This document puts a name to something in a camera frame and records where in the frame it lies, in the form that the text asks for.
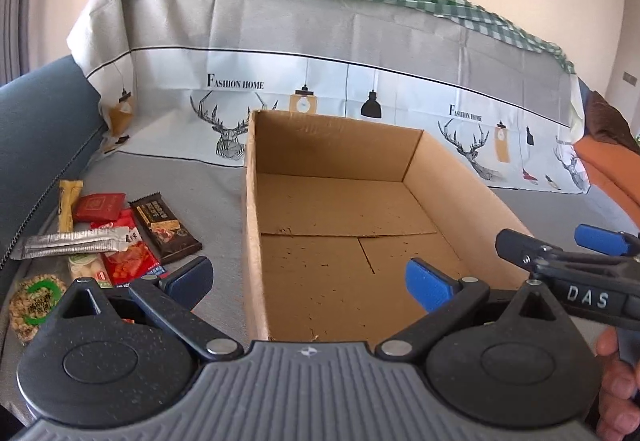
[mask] brown pillow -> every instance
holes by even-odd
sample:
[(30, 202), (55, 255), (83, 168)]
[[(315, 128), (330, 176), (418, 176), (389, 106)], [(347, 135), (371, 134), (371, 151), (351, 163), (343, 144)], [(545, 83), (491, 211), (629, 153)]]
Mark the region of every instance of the brown pillow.
[(618, 144), (640, 154), (640, 146), (631, 135), (625, 118), (599, 92), (592, 91), (584, 111), (589, 134), (602, 143)]

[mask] deer head illustration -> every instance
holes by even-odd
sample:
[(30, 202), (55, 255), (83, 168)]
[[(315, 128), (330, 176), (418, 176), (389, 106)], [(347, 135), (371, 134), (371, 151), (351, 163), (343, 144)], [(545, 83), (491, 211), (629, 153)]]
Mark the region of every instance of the deer head illustration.
[(575, 151), (572, 151), (571, 160), (569, 164), (566, 164), (564, 162), (564, 158), (562, 157), (562, 154), (558, 150), (558, 147), (554, 148), (554, 155), (556, 156), (556, 159), (560, 163), (562, 163), (562, 166), (564, 167), (564, 169), (571, 174), (571, 179), (574, 182), (574, 185), (576, 185), (579, 190), (583, 192), (586, 191), (587, 188), (589, 187), (589, 182), (587, 179), (585, 179), (585, 176), (582, 172), (576, 171), (576, 167), (578, 164), (578, 155), (575, 153)]
[[(207, 96), (202, 98), (197, 108), (193, 101), (193, 97), (191, 97), (191, 108), (202, 121), (209, 123), (211, 128), (220, 134), (220, 139), (216, 143), (216, 154), (225, 159), (241, 160), (244, 157), (245, 145), (238, 141), (238, 137), (249, 132), (249, 114), (251, 113), (251, 109), (249, 107), (246, 108), (246, 118), (242, 121), (238, 121), (238, 124), (236, 124), (235, 127), (227, 128), (222, 120), (217, 116), (217, 105), (214, 107), (211, 114), (209, 114), (209, 111), (204, 108), (207, 98), (209, 98), (212, 93), (213, 91), (210, 91)], [(258, 100), (260, 100), (262, 108), (267, 108), (260, 95), (257, 92), (255, 95), (258, 97)], [(273, 109), (276, 109), (277, 106), (278, 102), (276, 101), (273, 105)]]
[(476, 158), (478, 157), (478, 149), (484, 147), (486, 145), (487, 140), (489, 139), (489, 133), (486, 135), (482, 132), (482, 128), (478, 125), (478, 129), (480, 129), (480, 139), (476, 138), (476, 134), (474, 134), (474, 143), (469, 147), (468, 151), (465, 151), (465, 148), (461, 145), (456, 137), (456, 131), (453, 132), (453, 137), (451, 137), (449, 133), (449, 125), (453, 121), (449, 119), (449, 121), (445, 124), (444, 128), (440, 126), (440, 122), (438, 122), (438, 128), (440, 129), (440, 133), (444, 136), (444, 139), (450, 142), (450, 144), (454, 145), (458, 150), (459, 154), (462, 154), (466, 159), (471, 163), (471, 166), (474, 168), (478, 175), (484, 179), (485, 181), (495, 181), (503, 179), (502, 174), (497, 172), (496, 170), (491, 170), (490, 168), (485, 168), (482, 165), (479, 165), (476, 162)]

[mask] cardboard box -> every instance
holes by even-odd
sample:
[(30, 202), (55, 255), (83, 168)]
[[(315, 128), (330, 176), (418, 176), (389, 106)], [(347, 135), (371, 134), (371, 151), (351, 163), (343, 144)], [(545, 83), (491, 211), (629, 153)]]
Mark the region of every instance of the cardboard box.
[(530, 234), (426, 132), (254, 112), (244, 234), (250, 338), (373, 346), (424, 316), (404, 286), (412, 257), (453, 278), (519, 287), (527, 273), (495, 254), (503, 228)]

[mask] red snack package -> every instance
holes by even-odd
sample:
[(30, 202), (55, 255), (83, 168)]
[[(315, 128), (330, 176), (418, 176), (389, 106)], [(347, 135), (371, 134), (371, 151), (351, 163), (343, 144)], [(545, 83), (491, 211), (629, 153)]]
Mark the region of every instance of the red snack package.
[(108, 223), (120, 217), (125, 194), (92, 194), (80, 198), (74, 208), (76, 223)]
[(91, 223), (91, 228), (117, 228), (129, 227), (127, 251), (102, 253), (104, 265), (114, 286), (125, 287), (129, 282), (143, 275), (166, 274), (164, 267), (160, 265), (145, 242), (140, 237), (140, 232), (133, 220), (133, 212), (130, 208), (120, 212), (120, 216), (112, 223)]

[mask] sofa armrest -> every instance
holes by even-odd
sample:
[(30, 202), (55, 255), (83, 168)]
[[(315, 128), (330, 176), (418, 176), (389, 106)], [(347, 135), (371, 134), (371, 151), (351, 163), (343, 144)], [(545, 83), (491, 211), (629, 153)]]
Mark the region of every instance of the sofa armrest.
[(99, 98), (71, 56), (0, 88), (0, 302), (17, 269), (12, 240), (38, 231), (58, 180), (78, 178), (100, 144)]

